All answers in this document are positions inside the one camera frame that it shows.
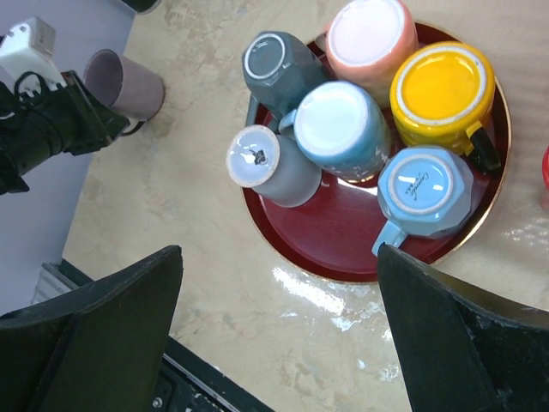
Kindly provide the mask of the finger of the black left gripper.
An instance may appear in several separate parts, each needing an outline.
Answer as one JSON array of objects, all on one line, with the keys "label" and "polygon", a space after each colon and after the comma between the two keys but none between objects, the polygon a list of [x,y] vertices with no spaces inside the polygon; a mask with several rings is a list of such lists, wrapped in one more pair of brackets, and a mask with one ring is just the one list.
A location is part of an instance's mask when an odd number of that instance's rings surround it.
[{"label": "finger of the black left gripper", "polygon": [[113,144],[130,126],[130,120],[100,103],[73,70],[64,72],[63,79],[79,124],[79,131],[66,152],[85,155]]}]

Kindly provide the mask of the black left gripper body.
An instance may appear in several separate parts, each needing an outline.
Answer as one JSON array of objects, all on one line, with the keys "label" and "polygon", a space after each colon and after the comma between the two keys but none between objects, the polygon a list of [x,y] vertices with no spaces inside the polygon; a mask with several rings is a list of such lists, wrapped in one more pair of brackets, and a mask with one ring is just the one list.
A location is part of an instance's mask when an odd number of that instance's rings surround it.
[{"label": "black left gripper body", "polygon": [[51,91],[33,72],[1,85],[1,193],[28,192],[23,176],[55,155],[66,152],[79,124],[68,92]]}]

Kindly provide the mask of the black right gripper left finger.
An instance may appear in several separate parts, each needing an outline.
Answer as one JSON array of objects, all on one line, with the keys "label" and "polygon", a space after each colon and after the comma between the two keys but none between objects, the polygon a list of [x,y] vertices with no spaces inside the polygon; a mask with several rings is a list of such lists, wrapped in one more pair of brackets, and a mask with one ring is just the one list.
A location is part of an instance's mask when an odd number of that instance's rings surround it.
[{"label": "black right gripper left finger", "polygon": [[169,245],[1,317],[3,411],[147,411],[183,278]]}]

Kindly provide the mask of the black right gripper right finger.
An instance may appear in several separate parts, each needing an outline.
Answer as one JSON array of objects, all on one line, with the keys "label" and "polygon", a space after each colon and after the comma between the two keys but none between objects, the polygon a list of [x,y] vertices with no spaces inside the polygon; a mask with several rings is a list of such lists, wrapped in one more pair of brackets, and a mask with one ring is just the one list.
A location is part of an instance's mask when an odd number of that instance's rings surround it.
[{"label": "black right gripper right finger", "polygon": [[381,245],[377,279],[414,411],[546,411],[548,313]]}]

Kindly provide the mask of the lilac mug black handle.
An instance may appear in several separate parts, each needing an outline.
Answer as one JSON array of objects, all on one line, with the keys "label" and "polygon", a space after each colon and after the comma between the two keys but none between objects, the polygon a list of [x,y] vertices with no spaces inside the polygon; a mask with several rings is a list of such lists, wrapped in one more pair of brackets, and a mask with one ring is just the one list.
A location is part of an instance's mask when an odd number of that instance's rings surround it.
[{"label": "lilac mug black handle", "polygon": [[137,120],[131,136],[153,118],[163,106],[166,88],[160,75],[113,50],[97,51],[84,72],[86,89],[104,106]]}]

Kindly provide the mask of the light blue faceted mug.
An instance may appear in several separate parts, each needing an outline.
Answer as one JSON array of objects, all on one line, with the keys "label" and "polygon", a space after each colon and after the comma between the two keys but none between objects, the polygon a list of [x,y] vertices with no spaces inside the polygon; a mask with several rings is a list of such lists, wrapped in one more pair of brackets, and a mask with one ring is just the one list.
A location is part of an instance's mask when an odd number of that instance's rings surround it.
[{"label": "light blue faceted mug", "polygon": [[438,146],[399,151],[379,175],[377,200],[387,219],[371,252],[400,247],[410,236],[436,238],[457,230],[472,210],[474,175],[460,156]]}]

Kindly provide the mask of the grey footed mug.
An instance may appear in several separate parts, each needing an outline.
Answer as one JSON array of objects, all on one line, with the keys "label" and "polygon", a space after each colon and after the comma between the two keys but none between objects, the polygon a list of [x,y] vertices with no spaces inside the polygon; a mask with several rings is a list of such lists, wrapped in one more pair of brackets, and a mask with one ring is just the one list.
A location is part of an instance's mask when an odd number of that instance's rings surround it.
[{"label": "grey footed mug", "polygon": [[232,139],[226,169],[234,183],[283,208],[308,202],[322,181],[322,169],[296,142],[259,124],[245,127]]}]

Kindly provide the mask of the blue mug white base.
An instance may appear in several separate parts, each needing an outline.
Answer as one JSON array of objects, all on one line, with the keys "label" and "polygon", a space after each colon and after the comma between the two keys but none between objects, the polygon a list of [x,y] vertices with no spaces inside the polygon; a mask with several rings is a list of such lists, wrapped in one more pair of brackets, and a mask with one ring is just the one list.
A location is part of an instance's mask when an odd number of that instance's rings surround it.
[{"label": "blue mug white base", "polygon": [[278,130],[313,163],[351,182],[378,174],[392,146],[377,103],[364,89],[346,81],[314,88],[282,118]]}]

